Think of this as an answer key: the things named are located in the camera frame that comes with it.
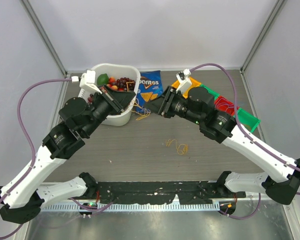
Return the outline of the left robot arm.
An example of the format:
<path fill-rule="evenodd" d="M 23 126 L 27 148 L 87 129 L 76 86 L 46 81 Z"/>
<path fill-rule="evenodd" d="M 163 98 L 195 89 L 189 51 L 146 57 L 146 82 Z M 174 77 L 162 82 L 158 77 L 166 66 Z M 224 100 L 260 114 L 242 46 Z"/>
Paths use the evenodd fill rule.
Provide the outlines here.
<path fill-rule="evenodd" d="M 72 180 L 43 187 L 43 181 L 81 149 L 108 115 L 122 113 L 136 96 L 134 91 L 117 91 L 103 85 L 89 100 L 70 98 L 59 110 L 61 122 L 43 139 L 29 163 L 9 184 L 0 186 L 1 218 L 24 224 L 40 211 L 69 198 L 87 200 L 97 195 L 98 184 L 87 172 Z"/>

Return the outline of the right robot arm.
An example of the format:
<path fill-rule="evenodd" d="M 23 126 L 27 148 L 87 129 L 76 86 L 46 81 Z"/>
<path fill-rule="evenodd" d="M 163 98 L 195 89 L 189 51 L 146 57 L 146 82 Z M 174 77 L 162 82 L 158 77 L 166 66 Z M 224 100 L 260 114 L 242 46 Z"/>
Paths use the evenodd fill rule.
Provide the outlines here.
<path fill-rule="evenodd" d="M 193 87 L 187 97 L 169 86 L 162 95 L 145 103 L 152 113 L 164 118 L 178 116 L 199 126 L 207 138 L 248 158 L 260 173 L 224 171 L 217 180 L 216 193 L 223 198 L 232 193 L 265 194 L 275 202 L 289 205 L 300 187 L 300 158 L 276 151 L 249 132 L 236 118 L 215 107 L 214 96 L 204 87 Z"/>

